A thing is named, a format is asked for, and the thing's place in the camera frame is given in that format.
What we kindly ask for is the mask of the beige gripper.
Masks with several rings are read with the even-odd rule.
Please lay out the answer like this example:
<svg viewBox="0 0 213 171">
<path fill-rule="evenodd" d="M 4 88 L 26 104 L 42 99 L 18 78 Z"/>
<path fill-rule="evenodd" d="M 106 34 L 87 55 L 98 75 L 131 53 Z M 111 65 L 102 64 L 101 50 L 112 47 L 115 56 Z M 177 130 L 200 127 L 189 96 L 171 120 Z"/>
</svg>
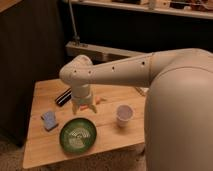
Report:
<svg viewBox="0 0 213 171">
<path fill-rule="evenodd" d="M 89 108 L 97 113 L 97 108 L 93 103 L 93 94 L 89 84 L 74 85 L 72 87 L 72 111 L 76 115 L 81 105 L 89 105 Z"/>
</svg>

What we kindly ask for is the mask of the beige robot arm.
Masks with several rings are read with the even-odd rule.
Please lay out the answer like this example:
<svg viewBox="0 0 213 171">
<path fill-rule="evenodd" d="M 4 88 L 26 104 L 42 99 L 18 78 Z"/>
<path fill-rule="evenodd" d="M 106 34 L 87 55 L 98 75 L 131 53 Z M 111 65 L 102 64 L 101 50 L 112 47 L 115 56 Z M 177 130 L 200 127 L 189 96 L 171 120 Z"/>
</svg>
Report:
<svg viewBox="0 0 213 171">
<path fill-rule="evenodd" d="M 94 65 L 79 55 L 60 70 L 73 104 L 92 103 L 92 84 L 146 87 L 147 171 L 213 171 L 213 53 L 145 53 Z"/>
</svg>

